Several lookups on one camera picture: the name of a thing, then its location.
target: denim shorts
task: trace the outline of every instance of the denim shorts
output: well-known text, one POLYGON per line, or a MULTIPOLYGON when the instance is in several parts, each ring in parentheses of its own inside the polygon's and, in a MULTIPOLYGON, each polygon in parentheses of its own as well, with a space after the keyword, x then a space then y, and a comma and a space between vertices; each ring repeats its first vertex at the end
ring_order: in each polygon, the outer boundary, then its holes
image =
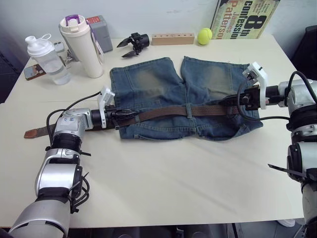
MULTIPOLYGON (((181 77, 170 58, 161 58, 135 65, 113 68, 111 86, 117 109, 138 113, 155 108, 215 105, 226 96, 237 93, 245 80, 242 72, 248 64, 212 62, 184 57, 181 77)), ((259 118, 258 111, 243 112, 259 118)), ((228 140, 262 127, 260 121, 248 121, 240 115, 194 117, 173 116, 123 126, 122 139, 178 139, 196 135, 209 140, 228 140)))

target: tennis ball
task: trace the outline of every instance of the tennis ball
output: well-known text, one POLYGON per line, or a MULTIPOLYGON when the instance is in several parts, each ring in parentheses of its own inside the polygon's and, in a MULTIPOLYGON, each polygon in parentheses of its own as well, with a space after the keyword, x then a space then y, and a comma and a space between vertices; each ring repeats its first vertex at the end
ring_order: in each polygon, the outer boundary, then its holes
POLYGON ((206 45, 209 43, 209 40, 212 38, 212 32, 209 28, 203 28, 200 30, 197 36, 199 44, 206 45))

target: white lid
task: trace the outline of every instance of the white lid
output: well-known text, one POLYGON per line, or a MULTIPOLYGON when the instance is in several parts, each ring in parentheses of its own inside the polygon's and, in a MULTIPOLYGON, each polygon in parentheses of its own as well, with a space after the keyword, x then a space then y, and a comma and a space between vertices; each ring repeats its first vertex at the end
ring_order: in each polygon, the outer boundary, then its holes
POLYGON ((86 23, 86 19, 81 15, 70 15, 60 21, 61 30, 64 33, 77 33, 87 31, 89 26, 86 23))
POLYGON ((25 42, 28 43, 28 54, 31 57, 41 57, 54 51, 53 44, 48 41, 51 34, 45 34, 41 38, 36 39, 35 36, 28 36, 25 42))

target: wooden block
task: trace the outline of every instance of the wooden block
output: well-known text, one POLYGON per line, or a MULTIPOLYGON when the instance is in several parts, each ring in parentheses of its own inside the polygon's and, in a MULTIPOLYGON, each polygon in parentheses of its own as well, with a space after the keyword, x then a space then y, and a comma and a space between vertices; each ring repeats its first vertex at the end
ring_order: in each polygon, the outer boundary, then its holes
POLYGON ((166 34, 153 34, 152 45, 190 45, 194 43, 194 33, 166 33, 166 34))

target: book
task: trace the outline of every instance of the book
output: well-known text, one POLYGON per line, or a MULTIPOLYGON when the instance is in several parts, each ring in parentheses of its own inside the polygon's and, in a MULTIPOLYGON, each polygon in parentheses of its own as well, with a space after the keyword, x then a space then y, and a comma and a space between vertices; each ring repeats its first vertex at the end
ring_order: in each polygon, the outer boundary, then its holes
POLYGON ((265 29, 280 0, 218 0, 212 39, 256 39, 265 29))

